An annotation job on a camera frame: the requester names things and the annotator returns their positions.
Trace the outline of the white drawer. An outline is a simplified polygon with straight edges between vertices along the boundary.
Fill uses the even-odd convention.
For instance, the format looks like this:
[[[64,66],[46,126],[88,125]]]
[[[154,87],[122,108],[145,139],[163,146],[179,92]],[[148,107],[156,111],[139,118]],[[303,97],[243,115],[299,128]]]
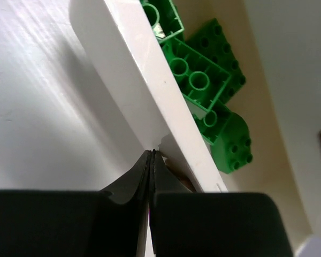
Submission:
[[[231,38],[247,85],[230,107],[250,127],[254,160],[232,175],[218,171],[168,67],[139,1],[71,1],[72,28],[100,79],[145,149],[158,148],[171,165],[205,192],[268,194],[277,204],[293,244],[311,234],[296,188],[260,60],[241,1],[185,1],[185,17],[222,9],[241,27]]]

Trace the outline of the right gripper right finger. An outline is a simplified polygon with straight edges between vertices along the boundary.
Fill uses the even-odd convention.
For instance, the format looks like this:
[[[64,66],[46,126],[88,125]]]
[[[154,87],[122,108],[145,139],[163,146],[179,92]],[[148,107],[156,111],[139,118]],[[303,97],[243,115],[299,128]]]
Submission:
[[[150,230],[156,256],[293,256],[266,194],[190,191],[160,152],[150,161]]]

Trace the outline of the green long lego brick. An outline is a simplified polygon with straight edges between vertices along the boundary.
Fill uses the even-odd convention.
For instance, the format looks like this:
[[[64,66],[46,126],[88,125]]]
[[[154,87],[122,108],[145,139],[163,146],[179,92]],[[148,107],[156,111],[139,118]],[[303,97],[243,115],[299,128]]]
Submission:
[[[176,38],[167,40],[162,51],[184,98],[204,112],[211,111],[231,74]]]

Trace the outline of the green lego plate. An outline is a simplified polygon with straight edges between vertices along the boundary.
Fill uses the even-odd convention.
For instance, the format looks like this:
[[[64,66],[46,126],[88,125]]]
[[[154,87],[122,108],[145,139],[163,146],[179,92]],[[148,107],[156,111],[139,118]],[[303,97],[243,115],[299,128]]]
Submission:
[[[217,19],[205,22],[185,43],[231,74],[231,79],[220,96],[227,103],[246,83],[239,61]]]

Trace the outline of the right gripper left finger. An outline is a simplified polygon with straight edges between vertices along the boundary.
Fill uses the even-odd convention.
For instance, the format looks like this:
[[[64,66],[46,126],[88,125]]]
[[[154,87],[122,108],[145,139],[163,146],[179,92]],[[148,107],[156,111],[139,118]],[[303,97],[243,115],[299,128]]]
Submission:
[[[151,159],[98,191],[0,190],[0,256],[142,256]]]

